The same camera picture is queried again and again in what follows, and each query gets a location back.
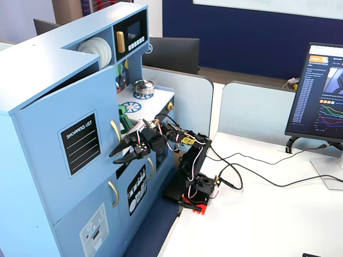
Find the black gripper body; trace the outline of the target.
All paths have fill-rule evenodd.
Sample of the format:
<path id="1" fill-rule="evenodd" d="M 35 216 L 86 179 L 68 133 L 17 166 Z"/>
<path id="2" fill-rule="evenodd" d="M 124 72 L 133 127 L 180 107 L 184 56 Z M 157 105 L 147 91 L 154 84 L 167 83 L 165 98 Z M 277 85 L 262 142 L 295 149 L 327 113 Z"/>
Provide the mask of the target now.
<path id="1" fill-rule="evenodd" d="M 130 134 L 133 151 L 129 154 L 130 160 L 146 157 L 151 151 L 158 152 L 167 144 L 167 137 L 162 135 L 157 129 L 144 128 Z"/>

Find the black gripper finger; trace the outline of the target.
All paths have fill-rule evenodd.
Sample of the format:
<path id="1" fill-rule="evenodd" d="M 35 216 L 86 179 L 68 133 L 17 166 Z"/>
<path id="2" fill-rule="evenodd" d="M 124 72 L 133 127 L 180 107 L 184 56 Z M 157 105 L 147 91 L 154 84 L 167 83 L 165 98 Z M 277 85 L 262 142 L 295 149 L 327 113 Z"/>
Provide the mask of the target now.
<path id="1" fill-rule="evenodd" d="M 109 157 L 113 157 L 122 150 L 131 147 L 135 142 L 135 137 L 124 137 L 122 141 L 110 152 Z"/>
<path id="2" fill-rule="evenodd" d="M 127 162 L 131 162 L 132 160 L 137 159 L 137 155 L 135 153 L 128 153 L 127 155 L 118 158 L 113 161 L 114 164 L 124 164 Z"/>

